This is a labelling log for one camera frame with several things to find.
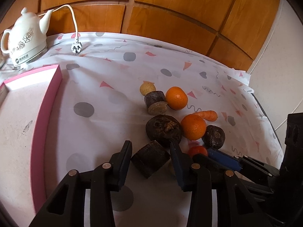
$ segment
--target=black vegetable chunk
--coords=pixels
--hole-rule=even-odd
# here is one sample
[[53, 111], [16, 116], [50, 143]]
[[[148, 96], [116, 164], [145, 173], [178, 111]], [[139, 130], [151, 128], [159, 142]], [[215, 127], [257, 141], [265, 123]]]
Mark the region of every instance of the black vegetable chunk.
[[157, 141], [151, 141], [133, 155], [131, 162], [145, 178], [149, 178], [169, 159], [169, 153]]
[[148, 138], [156, 140], [163, 147], [169, 148], [172, 141], [181, 142], [182, 128], [178, 120], [169, 115], [157, 115], [145, 126]]
[[225, 133], [220, 127], [208, 125], [202, 140], [206, 147], [220, 149], [225, 141]]
[[164, 114], [167, 111], [167, 102], [162, 91], [152, 91], [144, 97], [147, 112], [150, 115]]

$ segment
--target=white wall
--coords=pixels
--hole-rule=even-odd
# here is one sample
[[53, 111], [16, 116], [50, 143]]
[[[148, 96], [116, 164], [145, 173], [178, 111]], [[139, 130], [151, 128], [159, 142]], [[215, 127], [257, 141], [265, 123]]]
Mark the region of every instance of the white wall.
[[286, 119], [303, 112], [303, 25], [286, 0], [251, 71], [249, 86], [285, 150]]

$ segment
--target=tomato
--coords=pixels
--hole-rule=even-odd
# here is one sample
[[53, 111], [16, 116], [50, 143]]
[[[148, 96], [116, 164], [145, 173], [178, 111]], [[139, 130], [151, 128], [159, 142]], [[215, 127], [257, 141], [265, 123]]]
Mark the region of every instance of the tomato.
[[191, 147], [187, 154], [192, 158], [196, 154], [203, 154], [205, 156], [208, 156], [208, 152], [205, 147], [203, 146], [195, 146]]

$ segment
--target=white kettle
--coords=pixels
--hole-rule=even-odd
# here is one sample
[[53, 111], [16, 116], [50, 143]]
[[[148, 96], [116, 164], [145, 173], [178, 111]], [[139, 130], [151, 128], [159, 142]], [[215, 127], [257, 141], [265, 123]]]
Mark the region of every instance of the white kettle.
[[[36, 14], [28, 12], [27, 8], [23, 8], [14, 27], [3, 32], [1, 51], [9, 54], [15, 67], [28, 62], [46, 48], [46, 32], [53, 11], [53, 9], [47, 11], [40, 19]], [[7, 33], [8, 50], [4, 46], [4, 37]]]

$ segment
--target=kettle lid knob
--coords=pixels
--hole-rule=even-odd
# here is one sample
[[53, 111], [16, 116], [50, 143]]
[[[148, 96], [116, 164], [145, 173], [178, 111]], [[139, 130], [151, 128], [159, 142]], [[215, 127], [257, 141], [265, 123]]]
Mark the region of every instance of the kettle lid knob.
[[25, 14], [25, 13], [27, 13], [27, 8], [26, 7], [23, 8], [22, 11], [21, 11], [21, 14]]

